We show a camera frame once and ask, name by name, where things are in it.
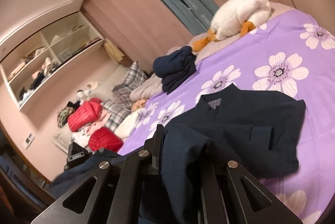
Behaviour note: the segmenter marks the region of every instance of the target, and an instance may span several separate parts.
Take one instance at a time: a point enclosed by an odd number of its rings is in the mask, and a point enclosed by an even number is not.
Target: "plaid pillow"
[[[145,82],[146,79],[147,76],[138,66],[138,62],[134,62],[122,82],[113,87],[112,101],[125,106],[127,109],[131,109],[134,102],[130,99],[130,93]]]
[[[131,114],[130,110],[126,109],[122,105],[112,102],[111,100],[107,100],[103,107],[111,114],[105,124],[105,127],[109,128],[112,132],[115,132],[123,120]]]

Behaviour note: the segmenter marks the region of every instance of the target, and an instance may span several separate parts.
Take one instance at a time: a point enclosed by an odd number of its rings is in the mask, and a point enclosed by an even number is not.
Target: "beige cloth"
[[[121,62],[121,60],[125,56],[124,53],[121,50],[119,50],[115,45],[113,45],[112,42],[109,41],[108,39],[105,39],[103,47],[105,48],[109,57],[116,63]]]
[[[84,127],[84,129],[80,132],[74,132],[72,134],[74,141],[83,148],[87,147],[91,135],[96,130],[102,128],[106,124],[110,116],[111,114],[107,110],[103,109],[103,111],[101,112],[101,116],[97,121],[93,122],[90,126]]]

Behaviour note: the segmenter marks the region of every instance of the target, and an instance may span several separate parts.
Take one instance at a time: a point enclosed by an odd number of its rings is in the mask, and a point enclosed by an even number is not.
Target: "orange cloth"
[[[208,36],[205,38],[202,38],[200,40],[197,40],[193,43],[192,45],[192,50],[195,52],[199,52],[201,51],[209,42],[217,42],[218,40],[215,37],[215,33],[212,32],[212,29],[209,28],[209,30],[207,31]]]
[[[243,37],[244,35],[246,35],[249,31],[252,31],[253,29],[255,29],[255,25],[250,22],[250,21],[247,21],[247,22],[244,22],[242,24],[242,28],[241,28],[241,32],[240,32],[240,38]]]
[[[134,111],[136,111],[137,109],[142,108],[142,107],[145,105],[146,101],[147,101],[146,99],[140,99],[140,100],[136,101],[136,102],[133,104],[133,106],[132,106],[132,108],[131,108],[131,111],[134,112]]]

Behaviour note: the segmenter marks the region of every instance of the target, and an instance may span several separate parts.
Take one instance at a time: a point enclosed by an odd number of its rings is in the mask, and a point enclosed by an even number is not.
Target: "flower print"
[[[195,103],[198,103],[200,97],[205,94],[212,94],[218,91],[221,91],[228,85],[234,83],[232,80],[237,79],[241,76],[240,69],[234,69],[234,66],[231,65],[230,67],[226,68],[223,72],[218,71],[214,74],[213,79],[205,82],[201,86],[201,91],[195,98]]]
[[[324,49],[333,49],[335,48],[335,37],[327,31],[325,28],[321,28],[318,25],[313,24],[304,24],[305,32],[300,34],[301,39],[306,40],[306,46],[310,49],[315,49],[319,42]]]
[[[287,197],[284,193],[279,193],[278,195],[276,195],[276,197],[298,217],[305,209],[307,203],[307,196],[305,191],[303,190],[295,191],[289,197]],[[314,224],[318,220],[320,215],[321,211],[315,211],[314,213],[302,219],[302,222],[303,224]]]
[[[182,114],[184,111],[184,107],[185,105],[180,106],[180,100],[178,100],[177,102],[173,102],[166,110],[161,110],[158,114],[157,120],[151,124],[151,132],[148,135],[147,139],[153,137],[158,124],[162,124],[163,126],[165,126],[172,118]]]
[[[260,25],[259,28],[265,31],[266,28],[267,28],[267,24],[264,23],[264,24]],[[255,33],[257,32],[257,30],[258,30],[258,28],[255,28],[255,29],[253,29],[252,31],[250,31],[249,33],[250,33],[250,34],[255,34]]]
[[[158,102],[151,103],[148,108],[142,107],[139,113],[138,122],[136,125],[136,128],[138,128],[141,125],[146,125],[150,121],[151,116],[154,114],[155,109],[158,105]]]
[[[254,90],[274,90],[295,97],[298,92],[295,80],[303,80],[308,76],[306,67],[298,67],[303,59],[297,53],[285,60],[285,53],[279,52],[269,57],[269,65],[255,70],[255,75],[262,79],[254,82]]]

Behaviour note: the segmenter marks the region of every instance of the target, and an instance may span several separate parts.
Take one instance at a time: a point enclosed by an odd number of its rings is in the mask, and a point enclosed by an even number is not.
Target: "pillow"
[[[181,46],[173,46],[168,50],[166,55],[170,55],[181,48]],[[143,84],[131,91],[129,97],[133,102],[136,102],[140,99],[149,99],[160,92],[162,92],[162,79],[153,74]]]
[[[114,87],[124,77],[128,71],[127,67],[119,65],[119,67],[96,89],[89,94],[90,97],[100,98],[103,102],[112,98],[111,87]]]
[[[53,142],[59,149],[64,151],[66,154],[69,151],[69,146],[71,145],[72,131],[69,125],[66,123],[63,128],[57,129],[57,133],[51,138]]]
[[[113,133],[124,121],[124,119],[131,114],[131,111],[125,106],[116,104],[111,100],[107,100],[103,107],[111,114],[105,124],[105,127],[110,129]]]
[[[126,75],[123,77],[123,80],[120,84],[117,84],[113,87],[112,93],[112,101],[114,103],[125,106],[127,109],[131,109],[133,105],[133,101],[130,99],[130,93],[138,86],[140,86],[145,80],[147,76],[138,66],[138,62],[134,62],[132,66],[129,68]]]

